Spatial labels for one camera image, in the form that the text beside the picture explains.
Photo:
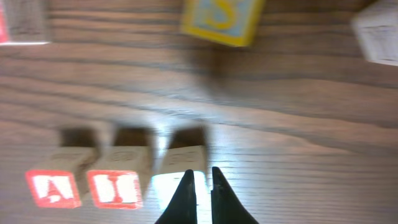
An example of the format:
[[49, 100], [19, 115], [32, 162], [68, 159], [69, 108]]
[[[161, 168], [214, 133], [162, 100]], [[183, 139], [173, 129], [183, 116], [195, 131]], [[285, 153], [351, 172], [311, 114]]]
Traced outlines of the blue 2 block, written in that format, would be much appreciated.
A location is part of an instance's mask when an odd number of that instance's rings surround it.
[[171, 201], [184, 173], [191, 169], [194, 172], [195, 192], [198, 211], [210, 209], [210, 191], [206, 176], [206, 157], [203, 146], [188, 146], [169, 149], [162, 161], [161, 167], [152, 177], [158, 204], [162, 214]]

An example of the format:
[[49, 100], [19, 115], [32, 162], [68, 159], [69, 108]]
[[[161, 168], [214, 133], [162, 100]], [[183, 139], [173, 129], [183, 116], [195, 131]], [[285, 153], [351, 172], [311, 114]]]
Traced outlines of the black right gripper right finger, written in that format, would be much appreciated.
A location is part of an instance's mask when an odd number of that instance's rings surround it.
[[259, 224], [239, 201], [219, 167], [212, 167], [212, 224]]

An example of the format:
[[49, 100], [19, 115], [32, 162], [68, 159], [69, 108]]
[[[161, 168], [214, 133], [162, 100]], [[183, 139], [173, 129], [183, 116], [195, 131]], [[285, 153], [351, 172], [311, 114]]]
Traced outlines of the red I block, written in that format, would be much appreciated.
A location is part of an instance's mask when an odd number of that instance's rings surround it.
[[114, 146], [86, 172], [98, 208], [137, 210], [151, 175], [147, 146]]

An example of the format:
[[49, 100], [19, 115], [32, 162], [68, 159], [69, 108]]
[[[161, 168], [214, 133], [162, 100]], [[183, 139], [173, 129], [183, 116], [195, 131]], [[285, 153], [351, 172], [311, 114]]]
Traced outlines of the red A block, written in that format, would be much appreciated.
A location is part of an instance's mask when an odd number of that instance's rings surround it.
[[59, 147], [25, 173], [36, 206], [77, 208], [89, 192], [86, 171], [98, 158], [92, 147]]

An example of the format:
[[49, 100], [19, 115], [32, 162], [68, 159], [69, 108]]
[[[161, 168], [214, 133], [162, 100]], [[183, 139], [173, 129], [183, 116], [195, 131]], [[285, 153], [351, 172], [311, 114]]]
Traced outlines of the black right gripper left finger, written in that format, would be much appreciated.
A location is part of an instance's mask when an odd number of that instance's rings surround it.
[[170, 203], [155, 224], [197, 224], [194, 172], [186, 170]]

